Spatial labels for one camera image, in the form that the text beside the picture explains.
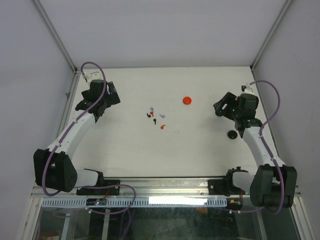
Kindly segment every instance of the white robotic arm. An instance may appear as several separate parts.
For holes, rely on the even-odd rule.
[[[82,138],[106,108],[120,103],[113,82],[108,82],[106,88],[104,84],[103,80],[93,80],[90,89],[82,92],[83,100],[76,106],[74,116],[62,133],[46,149],[38,149],[34,153],[35,181],[38,186],[43,185],[44,178],[46,187],[70,192],[73,188],[95,186],[103,182],[102,172],[76,170],[71,159]]]
[[[235,129],[251,150],[258,170],[252,176],[241,167],[229,169],[217,188],[223,195],[234,194],[239,190],[250,193],[251,202],[256,207],[278,207],[281,204],[281,198],[283,198],[282,207],[291,207],[297,171],[294,167],[286,166],[277,155],[269,154],[268,146],[262,141],[263,124],[256,118],[259,99],[248,85],[242,86],[241,90],[240,96],[227,92],[213,107],[217,116],[224,116],[235,122]],[[283,177],[284,197],[281,196],[281,185],[276,181],[280,180],[280,174],[274,161],[279,165]]]

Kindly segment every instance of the metal frame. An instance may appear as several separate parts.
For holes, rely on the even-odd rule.
[[[63,58],[68,63],[71,70],[75,73],[77,71],[77,68],[75,67],[75,64],[73,60],[71,59],[68,51],[66,50],[65,45],[63,44],[61,38],[59,37],[54,25],[52,24],[51,20],[48,17],[48,14],[44,8],[44,6],[41,4],[40,0],[31,0],[33,3],[34,8],[38,12],[40,18],[42,19],[44,25],[46,26],[49,34],[51,35],[53,41],[55,42],[56,46],[58,47],[59,51],[61,52]]]
[[[297,232],[301,240],[316,240],[302,197],[295,197],[291,208],[292,219],[295,220]]]
[[[41,0],[31,0],[32,4],[34,5],[35,9],[37,10],[39,16],[41,17],[43,23],[47,27],[49,34],[51,35],[53,41],[57,45],[59,51],[61,52],[62,56],[64,57],[65,61],[71,68],[73,72],[72,80],[70,82],[69,91],[66,93],[67,99],[65,101],[65,105],[62,111],[61,120],[58,125],[57,129],[57,136],[61,133],[64,127],[67,125],[71,107],[73,104],[74,96],[77,90],[77,85],[79,82],[80,71],[77,70],[73,60],[71,59],[68,51],[66,50],[61,38],[59,37],[56,29],[54,28],[48,14],[41,4]],[[263,56],[264,52],[266,51],[269,43],[273,39],[275,32],[278,30],[279,25],[281,24],[285,14],[287,13],[289,7],[292,5],[293,0],[286,0],[283,4],[278,16],[276,17],[270,31],[268,32],[261,48],[256,55],[252,65],[251,70],[253,77],[255,78],[254,72],[255,68],[259,64],[261,57]],[[183,197],[193,197],[193,198],[208,198],[213,197],[209,195],[208,191],[208,180],[209,179],[217,179],[221,177],[189,177],[189,178],[117,178],[121,180],[122,184],[128,184],[133,186],[136,189],[137,196],[142,197],[149,197],[149,196],[183,196]],[[60,193],[59,197],[66,197],[66,198],[83,198],[83,196],[77,196],[76,190],[73,190],[69,193]],[[122,198],[131,198],[132,192],[130,189],[121,188],[120,196]],[[302,240],[310,240],[316,239],[313,229],[310,224],[309,217],[306,213],[299,188],[296,188],[295,191],[295,200],[294,206],[292,207],[292,218],[295,219],[295,224],[297,231],[300,234]],[[19,231],[19,238],[21,240],[30,240],[33,239],[35,229],[38,224],[38,218],[41,214],[40,206],[42,204],[43,198],[47,196],[44,195],[42,188],[39,186],[34,186],[33,191],[29,200],[29,204],[27,207],[27,213],[23,219],[23,226]],[[217,195],[217,198],[222,198],[225,196]],[[231,195],[230,198],[236,198],[237,195]],[[260,215],[257,215],[256,224],[259,226],[261,231],[260,239],[266,239],[266,234],[264,231],[263,220]]]
[[[276,19],[275,19],[270,31],[266,35],[266,38],[264,39],[263,44],[262,44],[258,54],[256,55],[252,65],[251,65],[252,71],[254,71],[256,66],[258,65],[261,57],[263,56],[265,50],[267,49],[268,45],[270,44],[271,40],[273,39],[277,29],[279,28],[280,23],[284,19],[284,17],[286,15],[288,9],[290,8],[292,2],[293,2],[293,0],[286,0],[285,3],[283,4],[279,14],[276,16]]]
[[[61,240],[73,240],[76,233],[78,212],[74,211],[72,214],[66,213],[65,215],[69,217],[64,220]]]
[[[110,209],[106,208],[105,212],[106,213],[110,213]],[[105,215],[104,216],[102,237],[101,237],[101,239],[104,239],[104,240],[108,239],[109,219],[110,219],[110,215]]]
[[[35,234],[35,229],[38,226],[38,218],[42,204],[42,197],[31,197],[28,203],[27,212],[23,219],[23,226],[18,233],[19,240],[32,240]]]
[[[121,184],[132,186],[136,191],[137,198],[148,198],[151,196],[176,196],[189,198],[225,198],[224,195],[209,195],[208,180],[221,179],[222,177],[164,177],[164,178],[106,178],[110,180],[120,180]],[[78,196],[77,190],[71,192],[61,192],[58,195],[61,198],[83,198]],[[42,187],[34,185],[31,194],[32,198],[47,197]],[[121,188],[119,198],[132,198],[133,192],[129,188]],[[231,195],[230,198],[238,198],[239,195]],[[243,195],[244,198],[249,198],[248,194]]]

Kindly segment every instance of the small black object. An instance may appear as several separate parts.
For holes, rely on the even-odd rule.
[[[227,192],[227,190],[222,190],[224,188],[223,179],[209,179],[207,182],[209,195],[230,196],[230,193]]]
[[[111,185],[119,185],[120,180],[110,180],[110,179],[103,179],[103,183],[98,183],[95,187],[105,187]],[[109,188],[109,196],[119,196],[120,194],[120,187],[118,188]],[[80,188],[76,191],[78,196],[103,196],[108,192],[108,189],[91,189],[91,188]]]
[[[226,203],[225,209],[238,211],[238,210],[242,209],[243,205],[244,205],[243,201],[241,201],[239,203],[238,199],[230,199],[230,198],[228,198],[228,202]]]
[[[234,130],[230,130],[230,131],[228,131],[228,137],[230,139],[236,139],[238,137],[238,133]]]

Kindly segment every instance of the purple cable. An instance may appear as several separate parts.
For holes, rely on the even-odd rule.
[[[269,84],[274,90],[275,90],[275,93],[278,97],[278,105],[276,107],[276,110],[274,111],[274,113],[271,115],[271,117],[269,117],[264,124],[262,124],[261,128],[260,128],[260,138],[261,138],[261,141],[265,147],[265,149],[267,150],[267,152],[269,153],[274,165],[275,165],[275,168],[279,174],[279,178],[280,178],[280,185],[281,185],[281,199],[280,199],[280,203],[279,203],[279,206],[278,208],[276,209],[275,212],[272,212],[273,214],[278,214],[281,209],[282,209],[282,206],[284,204],[284,198],[285,198],[285,184],[284,184],[284,178],[282,176],[282,173],[281,173],[281,169],[277,163],[277,161],[274,159],[274,154],[272,153],[270,147],[268,146],[264,136],[263,136],[263,129],[265,128],[265,126],[275,117],[275,115],[278,113],[279,111],[279,108],[280,108],[280,103],[281,103],[281,100],[280,100],[280,94],[279,94],[279,91],[278,89],[276,88],[275,85],[273,85],[271,82],[269,81],[266,81],[266,80],[258,80],[258,81],[253,81],[253,82],[250,82],[249,83],[249,86],[250,85],[253,85],[253,84],[257,84],[257,83],[266,83],[266,84]]]
[[[126,237],[128,231],[129,231],[130,225],[131,225],[131,223],[132,223],[132,221],[134,219],[134,215],[135,215],[135,210],[133,210],[132,216],[130,215],[128,225],[126,226],[126,229],[125,229],[124,233],[122,234],[122,236],[121,236],[121,238],[119,240],[123,240]]]
[[[92,62],[92,61],[86,61],[82,64],[81,66],[81,73],[83,76],[84,73],[83,73],[83,70],[84,70],[84,66],[87,65],[87,64],[92,64],[92,65],[95,65],[102,73],[102,77],[103,77],[103,89],[102,89],[102,92],[101,92],[101,95],[99,96],[99,98],[90,106],[88,107],[85,111],[83,111],[83,113],[81,113],[75,120],[78,121],[83,115],[85,115],[90,109],[92,109],[95,105],[97,105],[97,103],[102,99],[102,97],[104,96],[105,94],[105,91],[106,91],[106,88],[107,88],[107,79],[106,79],[106,76],[105,76],[105,73],[104,71],[102,70],[102,68],[96,64],[95,62]],[[62,137],[60,138],[60,140],[58,141],[59,144],[61,144],[63,142],[63,140],[66,138],[66,136],[68,135],[68,133],[70,132],[70,130],[72,129],[72,127],[76,124],[76,122],[72,122],[71,125],[66,129],[66,131],[64,132],[64,134],[62,135]],[[56,191],[54,193],[49,193],[46,189],[46,176],[47,176],[47,171],[48,171],[48,168],[49,168],[49,165],[50,165],[50,161],[54,155],[54,153],[56,152],[57,148],[59,146],[55,146],[53,148],[53,150],[51,151],[46,163],[45,163],[45,166],[44,166],[44,169],[43,169],[43,174],[42,174],[42,189],[43,189],[43,192],[45,195],[49,196],[49,197],[53,197],[55,195],[57,195],[58,193],[60,193],[60,191]]]
[[[122,240],[124,238],[124,233],[126,232],[127,229],[129,229],[129,224],[127,225],[127,227],[125,228],[123,234],[122,233],[122,226],[123,226],[123,223],[124,223],[124,218],[125,218],[125,214],[126,212],[128,212],[129,214],[129,223],[130,223],[130,220],[131,220],[131,213],[130,213],[130,210],[126,210],[122,213],[122,216],[121,216],[121,222],[120,222],[120,231],[119,231],[119,240]]]
[[[124,208],[120,211],[115,211],[115,212],[100,212],[100,211],[93,210],[92,208],[89,208],[89,207],[88,207],[88,209],[90,209],[90,211],[92,211],[93,213],[101,214],[101,215],[121,214],[121,213],[127,211],[135,203],[135,200],[137,197],[136,190],[132,186],[127,185],[127,184],[117,184],[117,185],[110,185],[110,186],[84,186],[83,188],[85,188],[85,189],[110,189],[110,188],[114,188],[114,187],[126,187],[129,189],[132,189],[133,199],[132,199],[131,203],[126,208]]]

